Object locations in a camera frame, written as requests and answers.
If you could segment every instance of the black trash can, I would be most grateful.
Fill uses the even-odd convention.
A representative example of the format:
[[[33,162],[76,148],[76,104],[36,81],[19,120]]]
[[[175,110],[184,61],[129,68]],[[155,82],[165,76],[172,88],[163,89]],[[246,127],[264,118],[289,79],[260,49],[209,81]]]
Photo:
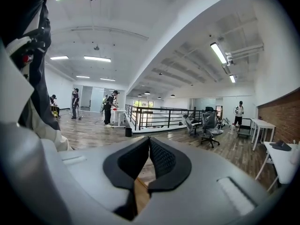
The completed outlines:
[[[126,137],[131,137],[132,136],[132,129],[127,127],[125,128],[125,136]]]

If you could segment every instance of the black metal railing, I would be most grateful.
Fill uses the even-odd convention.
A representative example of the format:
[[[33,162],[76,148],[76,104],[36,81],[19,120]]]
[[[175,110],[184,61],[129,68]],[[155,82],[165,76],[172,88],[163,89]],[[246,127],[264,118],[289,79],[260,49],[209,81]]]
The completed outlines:
[[[192,123],[202,121],[202,110],[180,108],[150,108],[125,105],[126,115],[135,130],[142,128],[169,128],[182,125],[182,116],[186,114]]]

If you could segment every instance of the brick wall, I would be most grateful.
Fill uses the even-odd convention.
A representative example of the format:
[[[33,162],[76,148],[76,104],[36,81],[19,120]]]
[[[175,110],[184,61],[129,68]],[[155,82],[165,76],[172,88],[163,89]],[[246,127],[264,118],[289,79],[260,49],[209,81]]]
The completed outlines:
[[[273,141],[286,143],[300,140],[300,89],[258,107],[258,116],[276,126]]]

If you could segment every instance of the white table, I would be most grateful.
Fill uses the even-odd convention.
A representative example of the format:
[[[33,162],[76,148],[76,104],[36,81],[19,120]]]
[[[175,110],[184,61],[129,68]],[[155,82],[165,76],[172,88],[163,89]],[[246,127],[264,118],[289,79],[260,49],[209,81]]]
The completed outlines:
[[[291,164],[290,158],[294,149],[296,148],[296,144],[288,144],[292,149],[290,151],[282,151],[278,149],[274,149],[270,142],[264,142],[264,145],[267,148],[267,157],[263,162],[261,169],[258,172],[255,180],[258,179],[259,175],[262,173],[264,166],[266,163],[274,164],[277,172],[277,177],[275,178],[274,182],[269,187],[268,191],[273,187],[275,182],[279,179],[281,184],[288,184],[292,181],[294,174],[297,171],[298,164]]]
[[[265,134],[264,134],[264,139],[263,139],[263,141],[265,142],[266,141],[266,136],[267,136],[268,128],[272,129],[272,134],[271,134],[271,138],[270,138],[270,142],[272,142],[273,141],[273,136],[274,136],[274,130],[275,130],[276,126],[273,125],[273,124],[270,124],[270,123],[268,123],[266,121],[260,120],[260,119],[254,119],[254,118],[252,118],[251,120],[253,121],[253,123],[252,123],[252,128],[253,128],[252,131],[253,132],[252,132],[252,141],[251,141],[251,143],[253,143],[253,141],[254,141],[255,127],[257,127],[257,135],[256,135],[255,143],[254,143],[254,146],[253,146],[253,149],[252,149],[252,151],[254,151],[255,147],[257,145],[257,140],[258,140],[258,136],[259,136],[260,130],[262,129],[262,133],[263,133],[264,129],[266,129]]]
[[[125,113],[126,110],[124,109],[118,109],[118,110],[113,110],[114,113],[113,113],[113,122],[115,122],[115,115],[117,114],[118,115],[118,125],[117,126],[112,126],[112,128],[125,128],[126,126],[121,126],[121,114],[122,113]]]

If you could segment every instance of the black cart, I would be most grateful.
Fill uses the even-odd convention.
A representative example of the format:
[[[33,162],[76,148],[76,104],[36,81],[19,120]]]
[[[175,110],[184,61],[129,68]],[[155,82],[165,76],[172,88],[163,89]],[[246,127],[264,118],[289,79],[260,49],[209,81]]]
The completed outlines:
[[[238,132],[238,137],[240,135],[250,137],[251,136],[251,125],[252,125],[252,120],[250,118],[243,118],[243,120],[250,120],[250,125],[240,125],[240,130]]]

